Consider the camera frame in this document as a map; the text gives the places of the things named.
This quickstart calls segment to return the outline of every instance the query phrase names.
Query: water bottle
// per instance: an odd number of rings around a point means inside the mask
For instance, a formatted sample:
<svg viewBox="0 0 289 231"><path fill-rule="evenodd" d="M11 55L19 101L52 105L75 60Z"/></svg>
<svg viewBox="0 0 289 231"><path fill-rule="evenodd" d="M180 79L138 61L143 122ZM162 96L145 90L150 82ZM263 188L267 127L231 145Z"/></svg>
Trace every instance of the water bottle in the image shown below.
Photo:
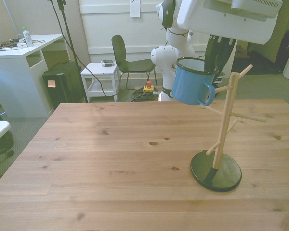
<svg viewBox="0 0 289 231"><path fill-rule="evenodd" d="M25 40L26 40L28 47L33 47L34 45L33 45L32 38L30 36L29 31L26 30L26 27L23 27L23 29L24 29L23 34L25 36Z"/></svg>

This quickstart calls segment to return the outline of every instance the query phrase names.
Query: blue mug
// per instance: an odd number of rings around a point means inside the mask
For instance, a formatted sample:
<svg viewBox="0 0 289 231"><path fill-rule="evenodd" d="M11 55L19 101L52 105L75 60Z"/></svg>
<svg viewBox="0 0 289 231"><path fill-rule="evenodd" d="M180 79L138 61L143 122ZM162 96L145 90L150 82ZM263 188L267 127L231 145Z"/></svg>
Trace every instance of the blue mug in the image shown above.
<svg viewBox="0 0 289 231"><path fill-rule="evenodd" d="M213 102L215 87L212 82L218 70L216 68L213 72L207 72L204 63L202 59L191 57L177 60L177 71L172 88L175 99L188 105L209 106Z"/></svg>

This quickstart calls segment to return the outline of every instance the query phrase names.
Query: wooden mug stand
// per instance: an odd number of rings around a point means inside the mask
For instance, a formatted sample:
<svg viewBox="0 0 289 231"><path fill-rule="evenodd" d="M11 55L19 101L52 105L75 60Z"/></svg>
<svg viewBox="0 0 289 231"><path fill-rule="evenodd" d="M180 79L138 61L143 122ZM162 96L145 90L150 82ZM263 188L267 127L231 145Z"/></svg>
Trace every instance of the wooden mug stand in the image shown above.
<svg viewBox="0 0 289 231"><path fill-rule="evenodd" d="M209 150L202 151L193 157L191 161L191 170L195 180L200 185L213 191L230 191L238 186L242 179L242 171L237 162L228 155L223 154L227 133L237 123L236 119L232 125L229 126L230 117L234 116L266 122L265 118L232 112L239 80L251 69L252 65L249 65L241 73L232 72L229 84L216 89L216 93L225 90L227 91L223 113L209 106L203 106L204 108L219 114L223 118L218 141Z"/></svg>

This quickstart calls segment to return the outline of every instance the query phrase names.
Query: metal pole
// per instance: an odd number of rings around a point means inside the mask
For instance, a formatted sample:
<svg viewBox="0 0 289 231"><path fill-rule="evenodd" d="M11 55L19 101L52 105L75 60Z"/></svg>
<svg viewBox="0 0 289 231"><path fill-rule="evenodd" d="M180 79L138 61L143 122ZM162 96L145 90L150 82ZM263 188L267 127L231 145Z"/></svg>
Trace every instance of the metal pole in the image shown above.
<svg viewBox="0 0 289 231"><path fill-rule="evenodd" d="M82 83L82 78L81 78L81 74L80 74L80 67L78 65L78 62L77 62L77 57L76 57L76 54L75 54L75 49L74 49L74 46L73 46L73 42L72 42L72 38L71 38L71 35L69 33L69 29L68 29L68 25L67 25L67 21L66 21L66 16L64 14L64 6L66 3L65 3L65 0L57 0L58 2L58 6L59 6L59 9L62 13L62 17L63 17L63 20L64 20L64 24L66 26L66 31L67 31L67 35L68 35L68 39L69 39L69 43L71 45L71 50L73 52L73 56L74 56L74 59L75 59L75 63L76 63L76 67L77 67L77 70L78 70L78 76L79 76L79 80L80 82ZM86 103L88 102L88 99L87 99L87 95L86 95L86 91L85 91L85 87L84 85L82 84L82 92L83 92L83 96L84 96L84 99L86 101Z"/></svg>

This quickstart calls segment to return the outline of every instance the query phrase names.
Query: wooden peg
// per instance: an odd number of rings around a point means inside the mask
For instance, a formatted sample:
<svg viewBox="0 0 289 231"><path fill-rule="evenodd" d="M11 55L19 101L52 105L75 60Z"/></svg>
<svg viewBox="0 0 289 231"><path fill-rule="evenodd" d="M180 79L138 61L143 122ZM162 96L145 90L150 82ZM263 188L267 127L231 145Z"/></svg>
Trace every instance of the wooden peg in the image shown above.
<svg viewBox="0 0 289 231"><path fill-rule="evenodd" d="M246 67L241 73L240 73L240 79L250 70L252 69L252 65L249 65L248 67Z"/></svg>
<svg viewBox="0 0 289 231"><path fill-rule="evenodd" d="M238 121L237 119L235 119L233 121L232 125L228 128L227 134L231 131L231 129L233 129L233 127L236 125L237 121Z"/></svg>
<svg viewBox="0 0 289 231"><path fill-rule="evenodd" d="M231 86L231 85L227 85L227 86L224 86L224 87L216 88L215 89L215 93L219 93L219 92L222 92L224 90L229 90L229 89L232 89L232 88L233 88L233 86Z"/></svg>
<svg viewBox="0 0 289 231"><path fill-rule="evenodd" d="M244 115L244 114L241 114L241 113L236 113L236 112L232 112L230 113L231 116L234 116L234 117L239 117L239 118L243 118L243 119L251 119L251 120L256 120L256 121L259 121L259 122L266 122L266 118L262 118L262 117L258 117L258 116L254 116L254 115Z"/></svg>
<svg viewBox="0 0 289 231"><path fill-rule="evenodd" d="M206 151L207 155L210 155L218 146L220 146L221 142L217 141L216 144L214 144L209 150Z"/></svg>
<svg viewBox="0 0 289 231"><path fill-rule="evenodd" d="M218 114L218 115L220 115L220 116L223 115L222 112L220 112L220 111L218 111L218 110L216 110L216 109L214 109L214 108L212 108L212 107L209 107L209 106L203 106L203 105L200 105L200 106L203 107L203 108L206 108L206 109L208 109L209 111L214 112L214 113L216 113L216 114Z"/></svg>

